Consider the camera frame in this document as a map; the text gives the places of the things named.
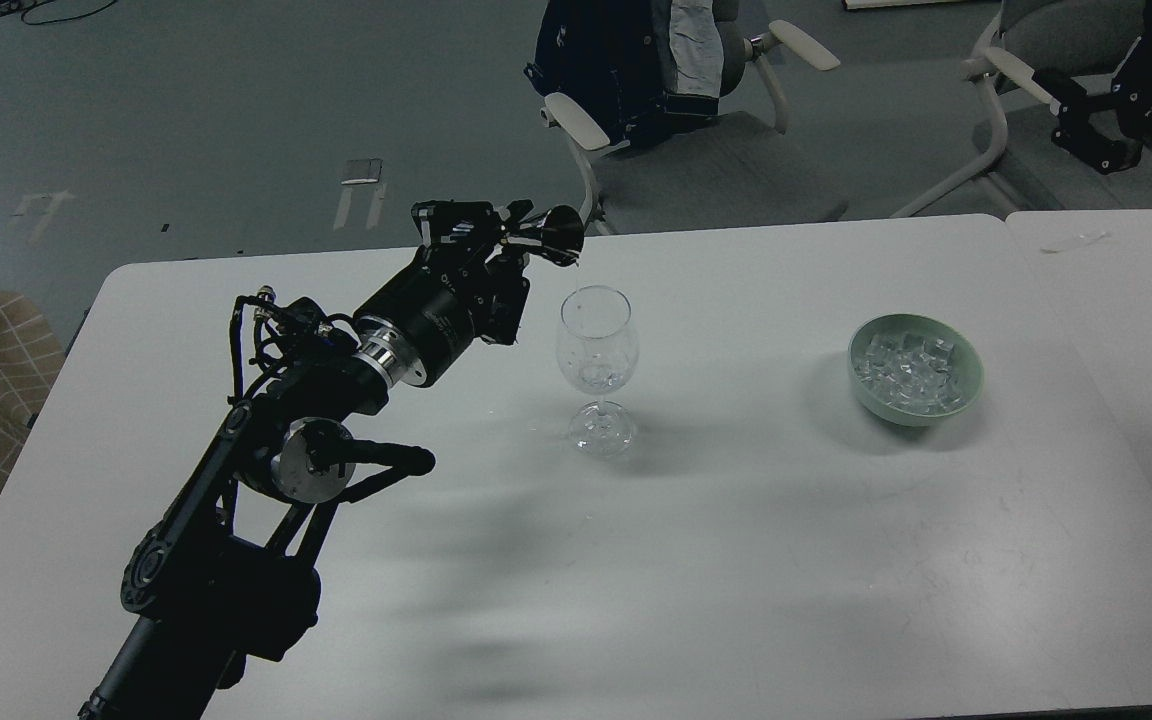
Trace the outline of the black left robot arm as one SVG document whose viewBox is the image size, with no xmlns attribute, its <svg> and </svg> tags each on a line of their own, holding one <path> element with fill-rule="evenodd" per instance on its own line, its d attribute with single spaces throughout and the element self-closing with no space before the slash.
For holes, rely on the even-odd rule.
<svg viewBox="0 0 1152 720">
<path fill-rule="evenodd" d="M 126 564 L 136 624 L 81 719 L 198 719 L 248 659 L 282 660 L 317 623 L 338 507 L 435 467 L 346 419 L 380 414 L 399 382 L 433 386 L 475 340 L 515 342 L 530 258 L 573 265 L 585 233 L 579 210 L 530 200 L 426 200 L 411 217 L 411 262 L 351 314 L 279 305 L 268 287 L 234 301 L 228 414 Z"/>
</svg>

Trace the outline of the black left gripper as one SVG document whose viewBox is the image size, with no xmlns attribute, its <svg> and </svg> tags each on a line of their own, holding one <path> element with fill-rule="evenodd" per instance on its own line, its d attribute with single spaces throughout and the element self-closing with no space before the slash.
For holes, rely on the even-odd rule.
<svg viewBox="0 0 1152 720">
<path fill-rule="evenodd" d="M 476 341 L 515 344 L 530 291 L 532 209 L 532 200 L 416 202 L 422 249 L 353 314 L 358 359 L 389 387 L 426 388 Z M 497 249 L 492 256 L 435 249 L 444 245 Z"/>
</svg>

